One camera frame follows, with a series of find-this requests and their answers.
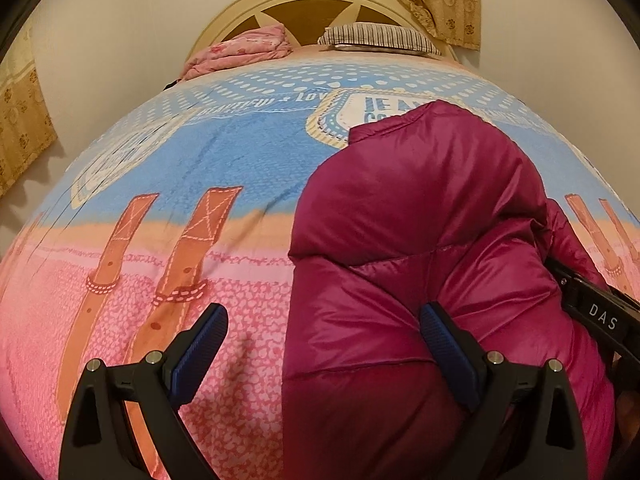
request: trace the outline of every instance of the white wall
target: white wall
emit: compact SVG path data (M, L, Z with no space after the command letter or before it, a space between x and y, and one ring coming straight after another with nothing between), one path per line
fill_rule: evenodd
M234 0L43 0L33 51L59 140L0 198L0 255L89 143L174 80Z
M578 146L640 216L640 50L606 0L482 0L481 53L462 56Z

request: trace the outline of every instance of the folded pink blanket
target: folded pink blanket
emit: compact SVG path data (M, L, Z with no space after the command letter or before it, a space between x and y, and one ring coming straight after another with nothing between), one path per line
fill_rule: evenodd
M292 47L287 41L283 24L248 30L231 40L209 45L191 56L178 81L187 81L225 68L279 59L291 52Z

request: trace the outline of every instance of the magenta down jacket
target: magenta down jacket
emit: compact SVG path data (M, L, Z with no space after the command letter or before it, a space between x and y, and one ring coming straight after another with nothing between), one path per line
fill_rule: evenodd
M434 300L487 351L564 363L589 478L602 478L612 386L596 343L561 310L547 256L606 286L533 163L494 126L436 101L352 128L293 225L286 479L418 480L442 462L466 414L418 331Z

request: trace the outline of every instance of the cream headboard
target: cream headboard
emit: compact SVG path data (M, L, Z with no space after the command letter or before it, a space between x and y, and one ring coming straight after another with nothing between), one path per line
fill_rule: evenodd
M453 49L432 38L397 0L237 0L207 25L187 59L211 43L276 22L285 25L293 46L314 44L332 25L375 22L413 27L429 36L445 57L456 59Z

